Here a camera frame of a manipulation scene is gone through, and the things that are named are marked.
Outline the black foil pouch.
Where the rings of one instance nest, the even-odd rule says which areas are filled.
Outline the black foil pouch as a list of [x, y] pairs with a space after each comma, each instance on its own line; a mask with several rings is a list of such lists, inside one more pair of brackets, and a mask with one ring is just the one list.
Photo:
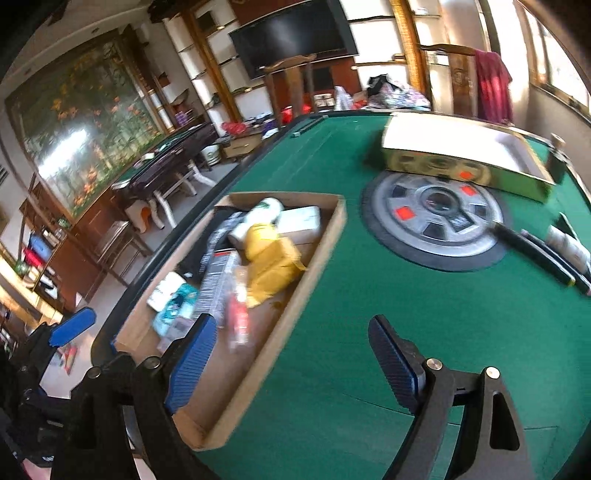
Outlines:
[[186, 256], [177, 264], [175, 272], [185, 281], [194, 285], [199, 284], [204, 279], [214, 252], [231, 247], [228, 235], [244, 217], [245, 211], [233, 207], [216, 208], [211, 221]]

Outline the black marker pink cap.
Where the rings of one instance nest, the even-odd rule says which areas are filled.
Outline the black marker pink cap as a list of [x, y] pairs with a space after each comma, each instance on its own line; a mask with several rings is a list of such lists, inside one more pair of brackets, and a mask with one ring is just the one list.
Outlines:
[[561, 265], [568, 273], [570, 273], [575, 279], [575, 285], [577, 288], [586, 296], [590, 295], [591, 284], [589, 279], [582, 273], [580, 273], [574, 266], [572, 266], [567, 260], [560, 256], [556, 251], [549, 247], [543, 240], [531, 234], [525, 229], [521, 230], [521, 234], [541, 248], [549, 257], [554, 259], [559, 265]]

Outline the white bottle red label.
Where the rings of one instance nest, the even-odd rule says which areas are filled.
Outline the white bottle red label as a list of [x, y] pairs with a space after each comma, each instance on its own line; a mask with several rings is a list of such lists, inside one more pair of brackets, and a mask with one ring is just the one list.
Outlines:
[[549, 226], [545, 243], [581, 274], [586, 274], [589, 271], [590, 251], [571, 235], [564, 233], [555, 226]]

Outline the black television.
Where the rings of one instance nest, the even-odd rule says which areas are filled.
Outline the black television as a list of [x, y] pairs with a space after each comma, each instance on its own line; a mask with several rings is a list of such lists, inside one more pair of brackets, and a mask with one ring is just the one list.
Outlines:
[[325, 59], [358, 54], [339, 1], [302, 1], [246, 23], [229, 36], [252, 79], [294, 56]]

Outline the pile of clothes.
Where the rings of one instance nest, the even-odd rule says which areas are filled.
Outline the pile of clothes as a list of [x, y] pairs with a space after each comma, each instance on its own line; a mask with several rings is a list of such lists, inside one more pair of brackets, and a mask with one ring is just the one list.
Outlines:
[[388, 75], [371, 77], [367, 84], [368, 106], [381, 110], [430, 111], [431, 102], [407, 83], [395, 82]]

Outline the white square box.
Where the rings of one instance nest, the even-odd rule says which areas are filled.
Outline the white square box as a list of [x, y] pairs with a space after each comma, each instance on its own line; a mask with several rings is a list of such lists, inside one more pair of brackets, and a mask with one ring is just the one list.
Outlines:
[[276, 220], [276, 232], [294, 244], [308, 244], [321, 233], [321, 210], [318, 206], [305, 206], [284, 210]]

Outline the clear red tube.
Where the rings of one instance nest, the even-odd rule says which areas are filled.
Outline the clear red tube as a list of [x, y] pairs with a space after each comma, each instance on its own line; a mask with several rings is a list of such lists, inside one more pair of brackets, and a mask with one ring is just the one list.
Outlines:
[[228, 308], [226, 308], [226, 325], [228, 325], [228, 341], [231, 349], [249, 344], [250, 321], [246, 300], [245, 279], [235, 275], [228, 297]]

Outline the black marker yellow cap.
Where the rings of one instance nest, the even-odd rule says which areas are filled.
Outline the black marker yellow cap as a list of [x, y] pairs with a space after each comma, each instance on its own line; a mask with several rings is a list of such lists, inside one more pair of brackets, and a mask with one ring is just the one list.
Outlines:
[[523, 235], [508, 228], [503, 223], [492, 222], [490, 229], [494, 235], [513, 249], [528, 257], [531, 261], [553, 275], [560, 283], [571, 287], [575, 285], [575, 277], [556, 260], [545, 253], [539, 246], [526, 239]]

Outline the white bottle green label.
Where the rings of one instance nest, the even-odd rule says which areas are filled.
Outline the white bottle green label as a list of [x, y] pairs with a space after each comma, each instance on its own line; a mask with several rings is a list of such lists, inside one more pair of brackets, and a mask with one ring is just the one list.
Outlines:
[[281, 212], [283, 212], [283, 204], [279, 200], [273, 197], [264, 198], [252, 207], [242, 221], [231, 230], [228, 234], [229, 242], [233, 247], [242, 249], [250, 227], [256, 224], [273, 224], [280, 217]]

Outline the grey barcode box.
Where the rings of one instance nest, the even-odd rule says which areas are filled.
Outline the grey barcode box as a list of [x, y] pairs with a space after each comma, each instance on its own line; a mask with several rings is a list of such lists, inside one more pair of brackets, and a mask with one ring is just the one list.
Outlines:
[[200, 314], [208, 314], [216, 321], [218, 328], [225, 326], [226, 304], [235, 275], [233, 271], [240, 265], [242, 261], [235, 249], [218, 250], [213, 253], [193, 308], [194, 319]]

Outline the dark side table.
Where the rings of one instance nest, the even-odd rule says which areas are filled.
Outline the dark side table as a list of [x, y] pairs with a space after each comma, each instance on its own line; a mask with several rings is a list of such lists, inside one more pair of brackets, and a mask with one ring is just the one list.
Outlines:
[[214, 180], [200, 172], [197, 159], [202, 150], [217, 139], [217, 131], [211, 123], [199, 123], [170, 134], [135, 160], [110, 189], [126, 208], [135, 201], [145, 202], [152, 222], [160, 230], [164, 228], [158, 215], [158, 208], [161, 208], [168, 224], [174, 228], [176, 221], [167, 197], [179, 188], [194, 196], [197, 191], [192, 182], [209, 188], [215, 185]]

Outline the blue white tissue packet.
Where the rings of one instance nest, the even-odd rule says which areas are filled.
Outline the blue white tissue packet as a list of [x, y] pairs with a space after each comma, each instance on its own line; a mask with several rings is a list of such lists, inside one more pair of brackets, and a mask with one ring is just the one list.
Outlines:
[[160, 337], [165, 337], [177, 317], [189, 319], [197, 303], [197, 297], [197, 288], [187, 283], [180, 285], [167, 300], [163, 309], [156, 314], [152, 322], [155, 332]]

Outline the red cloth on chair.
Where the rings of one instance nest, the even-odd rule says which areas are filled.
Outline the red cloth on chair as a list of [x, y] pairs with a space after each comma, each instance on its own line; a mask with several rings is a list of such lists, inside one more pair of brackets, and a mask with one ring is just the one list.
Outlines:
[[478, 117], [497, 124], [513, 122], [509, 86], [512, 77], [496, 52], [475, 51], [478, 81]]

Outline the large landscape painting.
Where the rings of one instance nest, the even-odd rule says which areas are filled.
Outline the large landscape painting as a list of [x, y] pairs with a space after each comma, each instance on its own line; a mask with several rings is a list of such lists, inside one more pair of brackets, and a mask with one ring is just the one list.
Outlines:
[[47, 64], [5, 105], [41, 183], [72, 219], [162, 137], [115, 31]]

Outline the wooden chair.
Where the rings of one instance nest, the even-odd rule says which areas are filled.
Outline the wooden chair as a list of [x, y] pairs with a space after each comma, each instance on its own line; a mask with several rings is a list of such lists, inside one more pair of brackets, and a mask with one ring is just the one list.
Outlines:
[[462, 45], [421, 45], [432, 109], [468, 118], [478, 116], [477, 50]]

